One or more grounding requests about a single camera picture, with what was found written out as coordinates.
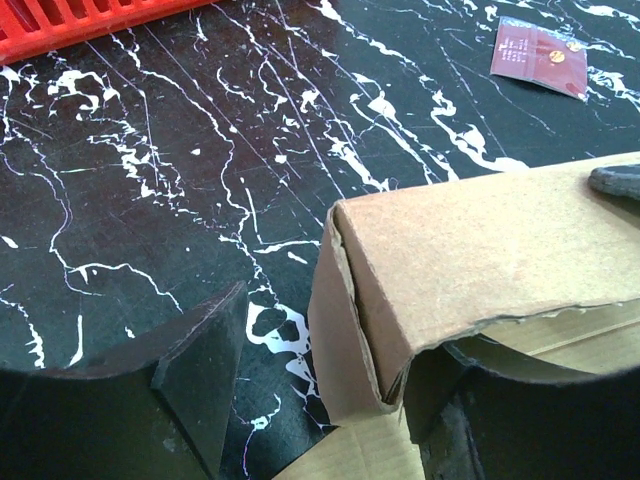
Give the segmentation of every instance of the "red plastic crate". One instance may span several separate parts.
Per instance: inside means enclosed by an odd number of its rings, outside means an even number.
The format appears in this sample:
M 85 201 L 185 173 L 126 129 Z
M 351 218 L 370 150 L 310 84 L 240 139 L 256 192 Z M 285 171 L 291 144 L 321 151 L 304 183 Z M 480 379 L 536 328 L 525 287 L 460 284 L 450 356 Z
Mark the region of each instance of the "red plastic crate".
M 207 3 L 212 0 L 0 0 L 0 65 Z

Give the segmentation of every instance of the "small packet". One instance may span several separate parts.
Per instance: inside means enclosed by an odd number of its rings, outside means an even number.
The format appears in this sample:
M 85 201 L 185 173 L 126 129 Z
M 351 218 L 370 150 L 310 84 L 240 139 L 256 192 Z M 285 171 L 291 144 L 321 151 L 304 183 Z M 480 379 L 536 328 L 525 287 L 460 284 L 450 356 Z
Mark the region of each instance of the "small packet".
M 501 17 L 491 74 L 587 100 L 587 44 L 572 36 Z

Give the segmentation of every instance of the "brown cardboard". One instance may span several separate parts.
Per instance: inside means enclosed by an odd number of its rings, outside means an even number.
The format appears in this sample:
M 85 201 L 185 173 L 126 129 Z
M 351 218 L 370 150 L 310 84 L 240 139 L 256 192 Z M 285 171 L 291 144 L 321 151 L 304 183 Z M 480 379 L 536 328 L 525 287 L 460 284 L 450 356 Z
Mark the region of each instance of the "brown cardboard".
M 616 305 L 640 298 L 639 210 L 587 186 L 593 168 L 623 163 L 640 163 L 640 154 L 338 202 L 308 312 L 331 421 L 396 409 L 415 355 L 498 323 L 505 326 L 489 337 L 547 361 L 594 373 L 640 364 L 635 342 L 629 351 L 612 336 L 638 334 L 635 314 Z M 593 323 L 580 314 L 591 307 L 613 317 Z M 522 339 L 545 324 L 527 346 Z M 613 341 L 625 359 L 600 367 L 567 360 L 587 339 L 590 349 Z
M 331 432 L 275 480 L 424 480 L 404 415 L 374 417 Z

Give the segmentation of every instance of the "black object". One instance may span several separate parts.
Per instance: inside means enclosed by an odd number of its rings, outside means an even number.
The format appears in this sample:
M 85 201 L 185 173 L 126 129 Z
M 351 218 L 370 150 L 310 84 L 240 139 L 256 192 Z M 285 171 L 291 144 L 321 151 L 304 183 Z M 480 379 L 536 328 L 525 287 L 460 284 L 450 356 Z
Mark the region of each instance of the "black object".
M 589 186 L 609 195 L 640 200 L 640 164 L 595 168 L 589 176 Z
M 414 361 L 405 409 L 429 480 L 640 478 L 638 368 L 595 376 L 469 338 Z
M 217 476 L 247 309 L 238 283 L 84 365 L 0 371 L 0 478 Z

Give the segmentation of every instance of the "black table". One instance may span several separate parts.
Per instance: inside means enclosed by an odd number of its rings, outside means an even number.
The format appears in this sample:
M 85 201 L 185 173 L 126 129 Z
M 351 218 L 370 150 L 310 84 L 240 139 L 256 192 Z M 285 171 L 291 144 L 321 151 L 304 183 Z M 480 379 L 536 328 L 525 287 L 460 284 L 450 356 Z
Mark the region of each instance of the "black table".
M 608 3 L 224 1 L 5 68 L 3 365 L 246 280 L 223 471 L 270 478 L 331 429 L 304 317 L 327 208 L 639 149 L 640 3 Z M 588 102 L 489 76 L 499 15 L 589 42 Z

